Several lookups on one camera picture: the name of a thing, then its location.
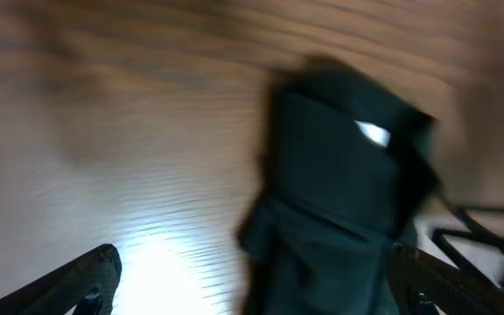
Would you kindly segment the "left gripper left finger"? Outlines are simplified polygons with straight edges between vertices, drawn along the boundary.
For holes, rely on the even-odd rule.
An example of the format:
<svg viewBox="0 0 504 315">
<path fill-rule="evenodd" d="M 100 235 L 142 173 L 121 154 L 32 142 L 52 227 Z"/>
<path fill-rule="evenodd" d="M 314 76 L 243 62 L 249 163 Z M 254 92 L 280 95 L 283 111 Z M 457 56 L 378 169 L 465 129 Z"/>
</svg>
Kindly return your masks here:
<svg viewBox="0 0 504 315">
<path fill-rule="evenodd" d="M 102 244 L 0 298 L 0 315 L 110 315 L 122 262 Z"/>
</svg>

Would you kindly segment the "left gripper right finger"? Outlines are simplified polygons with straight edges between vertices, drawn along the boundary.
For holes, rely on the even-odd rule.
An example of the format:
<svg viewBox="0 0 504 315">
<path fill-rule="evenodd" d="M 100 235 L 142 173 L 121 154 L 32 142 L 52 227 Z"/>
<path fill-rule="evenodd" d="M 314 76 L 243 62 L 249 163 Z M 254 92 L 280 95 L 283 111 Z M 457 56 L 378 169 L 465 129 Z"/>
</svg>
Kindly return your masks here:
<svg viewBox="0 0 504 315">
<path fill-rule="evenodd" d="M 407 244 L 388 259 L 388 282 L 402 315 L 504 315 L 504 292 Z"/>
</svg>

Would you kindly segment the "black t-shirt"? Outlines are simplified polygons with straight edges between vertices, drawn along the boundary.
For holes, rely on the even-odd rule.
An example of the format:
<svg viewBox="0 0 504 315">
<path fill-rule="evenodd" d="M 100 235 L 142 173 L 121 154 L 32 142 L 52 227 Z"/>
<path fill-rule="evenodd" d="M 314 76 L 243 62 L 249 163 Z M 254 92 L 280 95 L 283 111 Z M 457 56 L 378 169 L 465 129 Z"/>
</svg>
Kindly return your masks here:
<svg viewBox="0 0 504 315">
<path fill-rule="evenodd" d="M 264 187 L 241 228 L 251 315 L 395 314 L 397 242 L 438 187 L 430 115 L 345 63 L 313 55 L 269 93 Z"/>
</svg>

